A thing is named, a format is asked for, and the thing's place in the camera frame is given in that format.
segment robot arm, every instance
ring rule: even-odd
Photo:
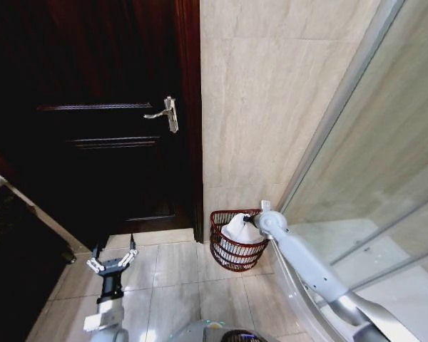
[[[355,341],[387,341],[385,336],[391,341],[418,341],[386,308],[350,291],[304,239],[289,231],[282,214],[264,211],[254,218],[254,224],[262,235],[277,242],[280,252],[301,279],[321,295],[340,318],[354,326],[370,323],[365,326],[367,333],[360,331],[357,338],[354,336]]]
[[[97,314],[86,317],[84,330],[92,332],[91,342],[128,342],[128,332],[122,328],[124,309],[122,306],[121,275],[138,255],[133,235],[130,249],[123,258],[100,261],[100,247],[92,251],[87,265],[103,278],[100,298],[97,299]]]

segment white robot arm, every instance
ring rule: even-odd
[[[289,231],[282,214],[263,211],[254,218],[254,224],[262,235],[277,242],[280,252],[301,279],[321,295],[340,318],[354,326],[370,323],[366,325],[367,332],[360,331],[354,340],[418,341],[386,308],[350,291],[304,239]]]

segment floor tile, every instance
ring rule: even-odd
[[[258,263],[246,272],[241,272],[242,276],[256,276],[258,274],[270,274],[272,270],[270,250],[272,246],[266,247],[263,251],[262,256],[258,259]]]
[[[314,340],[308,333],[297,333],[295,335],[286,335],[278,338],[279,342],[313,342]]]
[[[167,341],[172,333],[199,319],[198,284],[154,288],[146,342]]]
[[[229,279],[241,277],[240,272],[224,269],[214,260],[209,249],[209,242],[197,244],[198,278],[200,281]]]
[[[122,251],[117,257],[122,257],[128,249],[117,249]],[[156,272],[158,246],[144,246],[138,248],[138,256],[122,273],[122,289],[124,291],[151,289],[154,273]]]
[[[62,274],[58,278],[57,284],[52,289],[52,292],[49,295],[48,301],[53,301],[56,298],[58,292],[60,291],[60,289],[62,287],[63,282],[66,279],[66,276],[68,275],[69,270],[70,270],[70,265],[65,266],[65,269],[63,269]]]
[[[135,233],[133,238],[139,246],[148,246],[152,244],[173,244],[176,242],[193,242],[193,229],[172,229],[159,232]],[[130,246],[130,234],[111,235],[106,249],[128,248]]]
[[[243,278],[255,330],[272,336],[305,332],[277,285],[274,274]]]
[[[41,328],[41,324],[46,319],[46,315],[49,312],[49,308],[51,308],[52,301],[47,301],[46,304],[44,304],[44,307],[42,308],[40,312],[40,316],[36,320],[34,327],[31,329],[30,334],[27,336],[26,342],[33,342],[35,341],[36,334],[38,333],[39,329]]]
[[[83,330],[83,325],[86,316],[95,314],[96,299],[88,296],[53,301],[35,342],[90,341],[91,335]]]
[[[123,296],[125,318],[122,326],[128,330],[129,341],[144,342],[148,329],[152,289],[127,291]]]
[[[193,283],[198,280],[196,242],[158,246],[154,287]]]
[[[78,260],[68,265],[68,273],[63,281],[56,299],[91,296],[101,293],[101,277],[96,275],[87,265],[90,253],[78,254]]]
[[[201,318],[224,321],[228,326],[254,329],[241,278],[199,283]]]

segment door frame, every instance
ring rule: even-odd
[[[191,220],[197,242],[203,243],[203,148],[201,124],[201,67],[200,67],[200,2],[199,0],[175,0],[175,32],[180,42],[178,57],[183,107],[188,131],[188,158],[192,187]],[[0,175],[16,188],[20,179],[14,168],[0,154]]]

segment shower enclosure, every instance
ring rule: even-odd
[[[291,230],[428,341],[428,0],[381,3],[291,185]]]

